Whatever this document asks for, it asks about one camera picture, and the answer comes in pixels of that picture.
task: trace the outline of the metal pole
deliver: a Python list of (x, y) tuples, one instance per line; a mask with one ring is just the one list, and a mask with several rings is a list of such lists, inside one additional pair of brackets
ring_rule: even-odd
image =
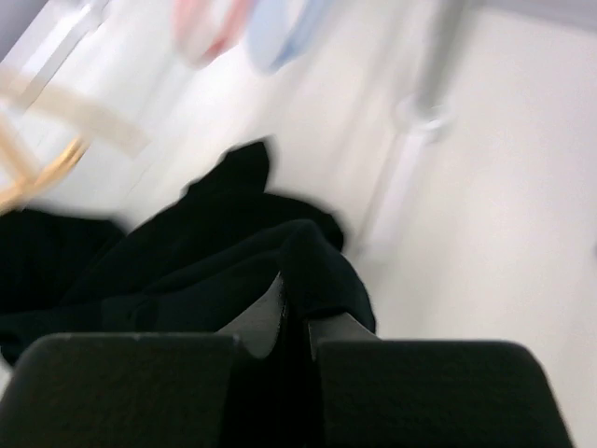
[(371, 212), (366, 218), (361, 248), (366, 256), (383, 258), (399, 238), (404, 203), (412, 190), (423, 150), (431, 146), (446, 125), (446, 91), (464, 46), (469, 11), (474, 0), (441, 0), (424, 56), (421, 80), (402, 109), (408, 109), (410, 128), (396, 138), (378, 182)]

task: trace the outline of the white floor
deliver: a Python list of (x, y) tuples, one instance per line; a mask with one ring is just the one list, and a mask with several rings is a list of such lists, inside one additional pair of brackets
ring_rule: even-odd
[[(56, 80), (150, 143), (129, 160), (96, 140), (40, 201), (134, 225), (227, 147), (272, 133), (273, 186), (328, 204), (358, 235), (396, 133), (394, 105), (411, 87), (407, 37), (417, 41), (429, 4), (338, 3), (316, 48), (264, 76), (243, 44), (201, 71), (185, 67), (171, 52), (169, 2), (113, 0)], [(454, 83), (456, 120), (428, 150), (394, 255), (353, 256), (382, 337), (527, 345), (583, 447), (597, 441), (596, 69), (596, 35), (480, 12)], [(33, 114), (16, 124), (45, 158), (74, 132)]]

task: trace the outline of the light blue object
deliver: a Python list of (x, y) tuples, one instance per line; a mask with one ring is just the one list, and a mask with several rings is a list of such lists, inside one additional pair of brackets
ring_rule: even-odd
[(257, 68), (275, 72), (311, 44), (333, 0), (305, 0), (296, 23), (289, 24), (292, 0), (257, 0), (248, 26), (248, 51)]

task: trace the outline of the pink object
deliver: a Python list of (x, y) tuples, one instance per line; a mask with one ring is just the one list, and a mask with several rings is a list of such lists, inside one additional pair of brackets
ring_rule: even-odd
[(189, 63), (208, 64), (238, 41), (254, 0), (174, 0), (174, 39)]

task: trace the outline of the black fabric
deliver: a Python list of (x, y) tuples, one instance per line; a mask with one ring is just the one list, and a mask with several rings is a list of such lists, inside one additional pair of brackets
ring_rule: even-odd
[(264, 192), (265, 141), (232, 150), (182, 199), (126, 235), (107, 220), (0, 217), (0, 345), (14, 363), (73, 331), (216, 331), (278, 272), (299, 316), (348, 312), (375, 330), (342, 231), (313, 205)]

